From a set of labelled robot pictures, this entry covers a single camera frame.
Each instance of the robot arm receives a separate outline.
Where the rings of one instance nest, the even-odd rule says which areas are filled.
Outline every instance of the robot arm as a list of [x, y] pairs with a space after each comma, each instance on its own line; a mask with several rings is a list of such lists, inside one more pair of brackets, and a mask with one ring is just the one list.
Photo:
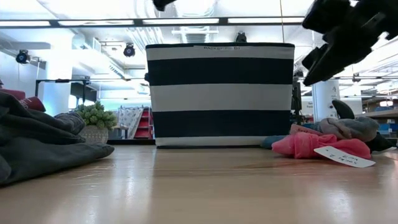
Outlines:
[[[176, 0], [153, 0], [164, 11]], [[323, 34], [326, 42], [303, 60], [308, 69], [305, 85], [326, 81], [368, 56], [383, 32], [387, 40], [398, 35], [398, 0], [315, 0], [303, 21], [303, 27]]]

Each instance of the plant pot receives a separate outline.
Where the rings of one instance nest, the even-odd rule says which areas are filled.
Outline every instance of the plant pot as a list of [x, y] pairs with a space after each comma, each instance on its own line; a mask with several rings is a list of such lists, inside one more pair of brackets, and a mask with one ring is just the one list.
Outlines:
[[106, 143], [109, 138], [108, 129], [99, 129], [97, 126], [93, 125], [83, 128], [80, 135], [86, 138], [86, 143]]

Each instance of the fluorescent light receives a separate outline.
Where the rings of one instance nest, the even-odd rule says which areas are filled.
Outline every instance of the fluorescent light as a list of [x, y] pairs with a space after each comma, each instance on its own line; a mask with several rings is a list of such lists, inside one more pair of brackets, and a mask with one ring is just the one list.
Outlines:
[[108, 20], [108, 21], [59, 21], [62, 26], [114, 26], [133, 25], [133, 20]]
[[218, 30], [172, 30], [172, 34], [218, 34]]
[[234, 24], [255, 24], [255, 23], [275, 23], [282, 22], [281, 18], [230, 18], [228, 23]]
[[283, 17], [282, 22], [291, 23], [291, 22], [303, 22], [304, 17]]
[[219, 19], [144, 19], [144, 24], [217, 24]]
[[0, 21], [0, 26], [50, 26], [48, 21]]

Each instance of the ceiling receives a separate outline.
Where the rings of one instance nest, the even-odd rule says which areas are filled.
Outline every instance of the ceiling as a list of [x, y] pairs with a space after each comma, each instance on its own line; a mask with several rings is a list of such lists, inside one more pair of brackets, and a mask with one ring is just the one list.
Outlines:
[[[173, 18], [173, 17], [252, 17], [252, 16], [305, 16], [313, 0], [178, 0], [167, 6], [165, 12], [156, 11], [152, 0], [14, 0], [2, 1], [0, 4], [0, 19], [128, 19], [128, 18]], [[201, 27], [207, 33], [205, 42], [233, 42], [237, 32], [245, 32], [248, 42], [288, 42], [296, 45], [295, 58], [298, 60], [309, 53], [314, 45], [322, 44], [322, 37], [313, 34], [301, 26], [208, 26]], [[66, 33], [83, 34], [86, 39], [95, 38], [102, 45], [106, 58], [90, 56], [89, 52], [79, 52], [73, 55], [83, 63], [73, 69], [74, 75], [90, 75], [92, 78], [103, 78], [109, 73], [103, 66], [105, 60], [114, 62], [120, 68], [128, 69], [127, 77], [143, 78], [146, 68], [145, 45], [174, 44], [189, 42], [190, 33], [197, 27], [143, 27], [143, 28], [79, 28], [70, 30], [17, 30], [11, 35], [18, 41], [41, 41], [56, 39]], [[134, 43], [136, 55], [127, 58], [123, 49], [127, 43]], [[50, 55], [46, 51], [36, 52], [38, 55]], [[352, 76], [360, 72], [364, 76], [394, 75], [398, 66], [395, 52], [389, 54], [389, 62], [382, 62], [381, 51], [373, 54], [370, 59], [346, 69], [338, 76]], [[84, 62], [87, 58], [95, 58], [97, 63]], [[362, 91], [370, 91], [380, 84], [380, 80], [361, 80]], [[341, 90], [349, 91], [353, 86], [351, 80], [340, 80]], [[128, 89], [129, 85], [104, 83], [103, 88]], [[310, 94], [310, 87], [303, 91]]]

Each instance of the shelf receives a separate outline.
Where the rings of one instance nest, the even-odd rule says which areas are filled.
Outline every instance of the shelf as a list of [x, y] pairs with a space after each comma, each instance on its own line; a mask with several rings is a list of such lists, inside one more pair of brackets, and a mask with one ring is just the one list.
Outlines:
[[380, 118], [380, 119], [398, 119], [398, 110], [385, 110], [375, 111], [365, 114], [357, 114], [355, 117], [368, 117], [368, 118]]

